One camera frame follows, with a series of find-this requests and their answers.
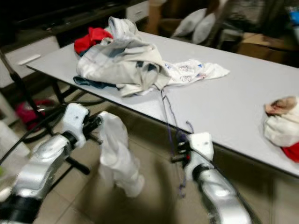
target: floor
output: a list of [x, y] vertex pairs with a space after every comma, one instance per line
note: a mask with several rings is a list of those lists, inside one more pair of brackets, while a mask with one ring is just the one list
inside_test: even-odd
[[[53, 95], [47, 89], [36, 98]], [[82, 100], [93, 100], [86, 94]], [[100, 147], [88, 141], [75, 149], [72, 157], [91, 166], [90, 175], [73, 169], [44, 200], [35, 224], [208, 224], [208, 216], [199, 191], [188, 182], [185, 198], [178, 196], [182, 171], [170, 164], [170, 144], [164, 125], [142, 117], [109, 102], [89, 107], [91, 113], [108, 111], [119, 116], [129, 134], [129, 148], [141, 162], [140, 172], [145, 186], [137, 198], [126, 198], [122, 189], [108, 189], [98, 175]], [[24, 133], [20, 124], [14, 126], [18, 135]], [[61, 130], [61, 123], [55, 131]], [[263, 224], [271, 223], [269, 173], [256, 164], [224, 153], [215, 146], [215, 162], [238, 187]], [[56, 179], [69, 167], [64, 164]]]

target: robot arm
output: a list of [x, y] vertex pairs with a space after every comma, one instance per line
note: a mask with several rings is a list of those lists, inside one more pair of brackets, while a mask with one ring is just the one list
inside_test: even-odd
[[179, 155], [186, 179], [195, 181], [212, 224], [252, 224], [251, 211], [236, 189], [211, 163], [214, 155], [209, 133], [191, 134], [188, 142], [179, 144]]
[[17, 176], [11, 195], [0, 205], [0, 224], [33, 223], [58, 168], [101, 124], [100, 117], [88, 120], [88, 114], [78, 104], [68, 105], [63, 117], [64, 132], [35, 147], [28, 164]]

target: white table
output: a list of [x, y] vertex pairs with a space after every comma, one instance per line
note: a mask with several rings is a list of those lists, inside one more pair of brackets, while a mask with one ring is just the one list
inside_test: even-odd
[[[213, 141], [238, 154], [258, 160], [299, 177], [299, 164], [288, 159], [280, 148], [263, 136], [266, 118], [263, 105], [275, 99], [299, 95], [299, 70], [260, 59], [141, 33], [157, 45], [164, 60], [175, 63], [188, 59], [218, 63], [231, 73], [215, 80], [199, 81], [184, 87], [167, 87], [178, 127], [209, 132]], [[105, 98], [150, 118], [165, 122], [160, 92], [121, 98], [116, 88], [96, 89], [73, 81], [78, 57], [73, 45], [46, 55], [28, 66], [93, 95]]]

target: white pillow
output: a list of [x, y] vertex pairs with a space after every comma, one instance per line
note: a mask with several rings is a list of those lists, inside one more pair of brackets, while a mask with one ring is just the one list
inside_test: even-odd
[[205, 17], [206, 8], [197, 10], [184, 18], [172, 36], [186, 36], [191, 33], [196, 25]]
[[192, 42], [195, 44], [199, 44], [203, 42], [209, 36], [215, 22], [216, 22], [216, 17], [214, 13], [211, 13], [207, 17], [205, 17], [196, 26], [192, 36]]

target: cardboard box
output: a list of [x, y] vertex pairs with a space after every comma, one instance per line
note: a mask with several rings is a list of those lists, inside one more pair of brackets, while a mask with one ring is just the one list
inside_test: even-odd
[[262, 34], [244, 33], [237, 53], [271, 62], [289, 64], [294, 53], [298, 53], [298, 46]]

